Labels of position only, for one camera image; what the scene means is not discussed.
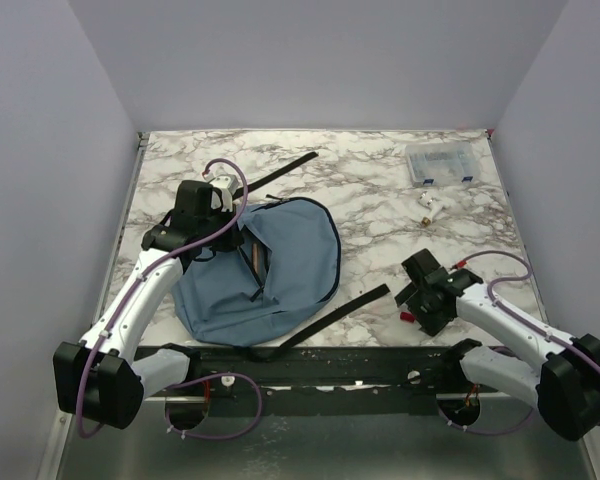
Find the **red cap glue stick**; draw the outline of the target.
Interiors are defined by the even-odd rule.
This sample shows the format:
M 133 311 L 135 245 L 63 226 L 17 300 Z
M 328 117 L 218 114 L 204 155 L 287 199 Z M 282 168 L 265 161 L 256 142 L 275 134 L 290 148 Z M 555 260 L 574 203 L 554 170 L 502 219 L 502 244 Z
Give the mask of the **red cap glue stick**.
M 400 319 L 404 322 L 414 323 L 415 317 L 410 312 L 401 312 Z

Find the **blue fabric backpack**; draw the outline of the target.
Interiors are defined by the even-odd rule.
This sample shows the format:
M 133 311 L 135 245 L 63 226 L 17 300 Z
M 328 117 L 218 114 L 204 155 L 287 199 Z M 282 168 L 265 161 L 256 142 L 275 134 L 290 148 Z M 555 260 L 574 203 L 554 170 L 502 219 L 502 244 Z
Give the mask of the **blue fabric backpack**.
M 244 244 L 228 253 L 203 248 L 171 290 L 177 318 L 199 342 L 246 352 L 288 335 L 280 348 L 290 349 L 388 292 L 381 285 L 306 326 L 339 287 L 342 248 L 329 210 L 307 197 L 275 199 L 247 206 L 237 224 Z

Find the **orange pencil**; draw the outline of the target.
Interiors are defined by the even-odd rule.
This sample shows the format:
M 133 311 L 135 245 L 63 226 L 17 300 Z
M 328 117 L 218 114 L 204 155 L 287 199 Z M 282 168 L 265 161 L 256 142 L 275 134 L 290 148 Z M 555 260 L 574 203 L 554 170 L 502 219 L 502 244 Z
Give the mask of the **orange pencil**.
M 256 277 L 258 278 L 258 282 L 262 283 L 262 277 L 260 274 L 260 251 L 257 242 L 253 242 L 251 246 L 251 263 Z

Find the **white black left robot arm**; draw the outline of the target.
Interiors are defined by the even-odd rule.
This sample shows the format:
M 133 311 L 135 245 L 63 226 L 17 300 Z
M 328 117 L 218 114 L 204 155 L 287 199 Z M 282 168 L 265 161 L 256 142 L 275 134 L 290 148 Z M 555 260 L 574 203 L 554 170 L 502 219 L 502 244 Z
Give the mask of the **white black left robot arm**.
M 175 205 L 142 239 L 129 278 L 99 320 L 76 343 L 53 355 L 58 405 L 77 421 L 124 429 L 142 402 L 167 387 L 194 393 L 202 380 L 193 353 L 167 345 L 138 360 L 143 333 L 166 294 L 203 248 L 226 251 L 238 242 L 234 175 L 183 181 Z

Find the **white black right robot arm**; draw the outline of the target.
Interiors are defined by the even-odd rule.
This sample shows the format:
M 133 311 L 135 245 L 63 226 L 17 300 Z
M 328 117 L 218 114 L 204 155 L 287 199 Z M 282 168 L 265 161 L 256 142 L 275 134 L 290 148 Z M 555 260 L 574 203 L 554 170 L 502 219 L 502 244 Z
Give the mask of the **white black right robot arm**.
M 439 370 L 442 384 L 454 392 L 477 384 L 505 393 L 534 408 L 565 440 L 600 427 L 600 339 L 543 323 L 465 265 L 446 269 L 422 249 L 403 261 L 409 283 L 395 297 L 429 336 L 461 319 L 501 342 L 499 350 L 473 339 L 451 347 Z

